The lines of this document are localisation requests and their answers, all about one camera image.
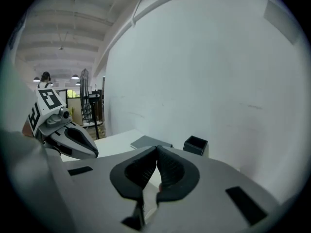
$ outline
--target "ceiling light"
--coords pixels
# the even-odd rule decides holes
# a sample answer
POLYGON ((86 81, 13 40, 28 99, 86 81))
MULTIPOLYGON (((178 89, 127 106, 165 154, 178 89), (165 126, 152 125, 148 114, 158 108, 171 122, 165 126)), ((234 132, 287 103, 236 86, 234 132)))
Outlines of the ceiling light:
POLYGON ((73 75, 73 76, 71 77, 71 79, 72 79, 72 80, 78 80, 78 79, 79 79, 79 76, 75 74, 75 75, 73 75))

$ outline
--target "white ceiling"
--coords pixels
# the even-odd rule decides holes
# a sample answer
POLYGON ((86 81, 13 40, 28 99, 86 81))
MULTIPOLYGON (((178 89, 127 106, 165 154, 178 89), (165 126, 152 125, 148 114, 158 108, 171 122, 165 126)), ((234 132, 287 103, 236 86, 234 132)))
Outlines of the white ceiling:
POLYGON ((52 81, 91 68, 107 30, 133 0, 36 0, 27 13, 17 58, 52 81))

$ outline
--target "person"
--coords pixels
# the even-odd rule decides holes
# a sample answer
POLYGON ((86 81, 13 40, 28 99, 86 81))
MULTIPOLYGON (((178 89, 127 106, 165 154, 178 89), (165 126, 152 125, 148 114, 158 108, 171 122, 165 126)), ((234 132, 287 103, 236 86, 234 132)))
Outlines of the person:
POLYGON ((51 88, 51 76, 49 74, 49 72, 44 72, 41 76, 41 81, 37 86, 37 89, 40 88, 51 88))
MULTIPOLYGON (((44 72, 41 76, 41 80, 40 83, 38 84, 38 86, 36 87, 37 89, 41 89, 41 88, 52 88, 52 84, 51 84, 51 76, 49 74, 49 72, 44 72)), ((25 136, 30 136, 33 137, 34 134, 30 128, 30 124, 28 122, 28 120, 26 120, 24 127, 22 129, 22 133, 25 136)))

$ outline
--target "white table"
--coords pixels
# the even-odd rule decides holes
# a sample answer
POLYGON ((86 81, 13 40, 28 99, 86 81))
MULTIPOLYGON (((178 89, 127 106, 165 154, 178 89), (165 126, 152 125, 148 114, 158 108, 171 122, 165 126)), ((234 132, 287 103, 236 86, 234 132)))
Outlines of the white table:
MULTIPOLYGON (((131 143, 138 140, 143 135, 144 134, 137 130, 130 130, 124 133, 95 140, 94 142, 98 149, 98 158, 135 150, 131 147, 131 143)), ((78 161, 78 159, 63 154, 61 155, 61 158, 63 161, 78 161)), ((161 183, 161 176, 157 168, 155 169, 149 182, 155 187, 158 187, 161 183)))

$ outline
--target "black container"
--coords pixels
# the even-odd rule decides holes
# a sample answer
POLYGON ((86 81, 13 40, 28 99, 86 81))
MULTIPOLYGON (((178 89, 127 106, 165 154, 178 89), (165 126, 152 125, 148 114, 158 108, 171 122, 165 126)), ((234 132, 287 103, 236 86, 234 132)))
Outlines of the black container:
POLYGON ((190 136, 187 141, 185 141, 183 151, 190 153, 203 155, 203 152, 207 146, 207 141, 201 138, 190 136))

